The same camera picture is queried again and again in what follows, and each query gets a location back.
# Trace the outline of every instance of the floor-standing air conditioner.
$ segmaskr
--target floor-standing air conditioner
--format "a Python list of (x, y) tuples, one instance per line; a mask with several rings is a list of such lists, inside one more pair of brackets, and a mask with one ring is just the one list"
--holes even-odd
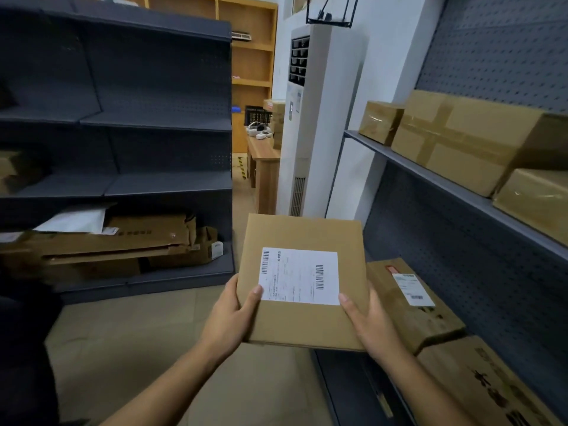
[(348, 28), (292, 31), (276, 214), (325, 217), (361, 53)]

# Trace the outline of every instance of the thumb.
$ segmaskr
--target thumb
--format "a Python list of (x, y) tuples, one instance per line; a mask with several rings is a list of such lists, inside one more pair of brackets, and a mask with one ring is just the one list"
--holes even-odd
[(260, 298), (262, 297), (263, 288), (261, 285), (257, 285), (255, 288), (251, 290), (251, 292), (246, 297), (245, 303), (243, 307), (240, 309), (239, 313), (244, 315), (246, 319), (250, 319), (256, 309), (257, 305), (260, 302)]
[(351, 319), (351, 322), (353, 323), (355, 329), (357, 329), (359, 326), (362, 326), (363, 321), (365, 320), (365, 316), (361, 314), (359, 308), (357, 308), (357, 305), (355, 305), (353, 301), (343, 293), (339, 293), (339, 302), (345, 310), (345, 313)]

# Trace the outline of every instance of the barcode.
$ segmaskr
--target barcode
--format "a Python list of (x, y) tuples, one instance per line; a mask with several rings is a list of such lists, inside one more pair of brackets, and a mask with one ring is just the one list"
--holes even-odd
[(323, 290), (323, 264), (316, 264), (316, 290)]
[(269, 255), (270, 251), (263, 251), (262, 252), (262, 265), (261, 265), (261, 270), (263, 274), (267, 274), (268, 273), (268, 255)]

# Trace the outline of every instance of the tiled floor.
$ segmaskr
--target tiled floor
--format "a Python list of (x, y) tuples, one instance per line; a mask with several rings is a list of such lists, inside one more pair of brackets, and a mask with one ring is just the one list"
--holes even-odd
[[(246, 157), (241, 157), (246, 167)], [(235, 160), (233, 228), (240, 260), (253, 190)], [(188, 350), (222, 287), (64, 308), (47, 339), (61, 420), (102, 422)], [(243, 344), (203, 387), (181, 421), (199, 426), (328, 426), (306, 349)]]

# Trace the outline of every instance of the yellow black warning tape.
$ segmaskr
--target yellow black warning tape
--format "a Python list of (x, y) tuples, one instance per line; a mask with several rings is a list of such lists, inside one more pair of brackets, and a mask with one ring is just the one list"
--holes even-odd
[(241, 174), (243, 175), (243, 179), (246, 179), (246, 171), (245, 167), (243, 166), (243, 157), (238, 157), (238, 166), (241, 169)]

